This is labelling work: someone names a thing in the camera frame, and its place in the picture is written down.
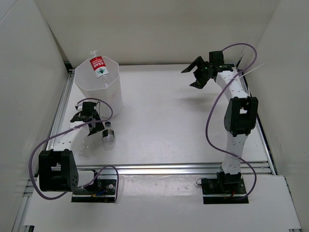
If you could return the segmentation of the small black label bottle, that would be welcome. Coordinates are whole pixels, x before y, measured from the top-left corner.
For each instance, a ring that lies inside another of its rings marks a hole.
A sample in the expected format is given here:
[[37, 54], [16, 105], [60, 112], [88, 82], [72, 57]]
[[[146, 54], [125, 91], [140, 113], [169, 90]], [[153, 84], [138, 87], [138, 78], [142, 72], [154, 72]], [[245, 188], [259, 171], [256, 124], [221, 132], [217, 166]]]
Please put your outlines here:
[[106, 121], [104, 124], [104, 130], [102, 131], [102, 140], [105, 149], [112, 150], [115, 146], [115, 135], [112, 129], [111, 122]]

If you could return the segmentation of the clear white cap bottle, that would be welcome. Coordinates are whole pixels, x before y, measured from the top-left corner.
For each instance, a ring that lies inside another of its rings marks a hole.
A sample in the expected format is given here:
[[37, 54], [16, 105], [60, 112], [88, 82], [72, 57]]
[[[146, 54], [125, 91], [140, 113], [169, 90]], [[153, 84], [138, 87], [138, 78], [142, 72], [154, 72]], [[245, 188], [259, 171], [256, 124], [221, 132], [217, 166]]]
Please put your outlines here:
[[80, 144], [80, 148], [79, 148], [79, 153], [78, 156], [83, 159], [83, 160], [88, 160], [91, 158], [92, 156], [92, 143], [91, 143], [91, 137], [87, 136], [85, 137], [81, 144]]

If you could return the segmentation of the red label plastic bottle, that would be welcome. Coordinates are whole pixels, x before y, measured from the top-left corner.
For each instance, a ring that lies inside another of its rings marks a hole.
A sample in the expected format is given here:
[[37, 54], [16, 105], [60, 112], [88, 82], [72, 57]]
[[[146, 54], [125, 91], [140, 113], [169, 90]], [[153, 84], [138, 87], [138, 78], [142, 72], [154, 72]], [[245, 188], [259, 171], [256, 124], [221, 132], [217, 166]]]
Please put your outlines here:
[[102, 80], [106, 85], [108, 82], [107, 75], [109, 74], [109, 71], [103, 57], [98, 54], [98, 50], [90, 51], [90, 54], [92, 58], [89, 60], [89, 62], [93, 68], [96, 78]]

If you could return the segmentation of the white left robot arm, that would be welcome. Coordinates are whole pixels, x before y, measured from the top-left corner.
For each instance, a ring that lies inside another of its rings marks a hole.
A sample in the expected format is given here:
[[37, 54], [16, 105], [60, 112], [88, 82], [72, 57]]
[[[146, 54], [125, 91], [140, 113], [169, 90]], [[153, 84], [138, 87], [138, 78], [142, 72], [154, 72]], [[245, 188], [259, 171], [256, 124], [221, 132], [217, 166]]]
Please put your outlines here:
[[74, 192], [78, 188], [79, 174], [74, 155], [84, 139], [104, 130], [95, 102], [86, 101], [70, 120], [72, 131], [60, 136], [50, 150], [39, 154], [39, 185], [41, 191]]

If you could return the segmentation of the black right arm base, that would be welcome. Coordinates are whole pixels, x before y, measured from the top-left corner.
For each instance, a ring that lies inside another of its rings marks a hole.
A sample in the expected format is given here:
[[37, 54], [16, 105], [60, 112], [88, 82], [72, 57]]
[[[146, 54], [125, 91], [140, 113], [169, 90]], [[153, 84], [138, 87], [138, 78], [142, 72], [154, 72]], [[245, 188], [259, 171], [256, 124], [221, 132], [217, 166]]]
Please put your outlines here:
[[203, 204], [248, 204], [241, 173], [216, 173], [216, 178], [199, 178], [196, 185], [202, 188]]

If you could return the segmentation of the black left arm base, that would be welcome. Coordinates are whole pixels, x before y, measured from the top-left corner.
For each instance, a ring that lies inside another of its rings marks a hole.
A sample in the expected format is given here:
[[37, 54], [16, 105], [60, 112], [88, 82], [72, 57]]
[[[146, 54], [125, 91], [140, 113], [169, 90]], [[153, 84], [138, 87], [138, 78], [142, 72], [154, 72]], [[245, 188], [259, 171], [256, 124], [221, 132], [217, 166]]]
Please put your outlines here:
[[72, 203], [116, 203], [119, 190], [119, 172], [114, 166], [93, 170], [94, 179], [72, 193]]

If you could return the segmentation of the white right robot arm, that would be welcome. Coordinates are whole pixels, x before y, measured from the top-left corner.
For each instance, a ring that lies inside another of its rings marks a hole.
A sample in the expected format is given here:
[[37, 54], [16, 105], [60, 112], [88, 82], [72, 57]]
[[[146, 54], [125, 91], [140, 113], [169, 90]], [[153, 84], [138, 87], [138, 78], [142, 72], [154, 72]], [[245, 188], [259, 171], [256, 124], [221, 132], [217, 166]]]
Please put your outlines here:
[[239, 77], [233, 64], [226, 64], [222, 51], [209, 53], [209, 61], [197, 57], [183, 73], [193, 72], [196, 80], [192, 87], [202, 89], [209, 80], [222, 89], [220, 96], [228, 100], [224, 116], [224, 127], [227, 132], [225, 158], [215, 180], [209, 181], [211, 189], [228, 193], [240, 184], [240, 162], [244, 144], [254, 129], [257, 118], [258, 99], [245, 92], [236, 80]]

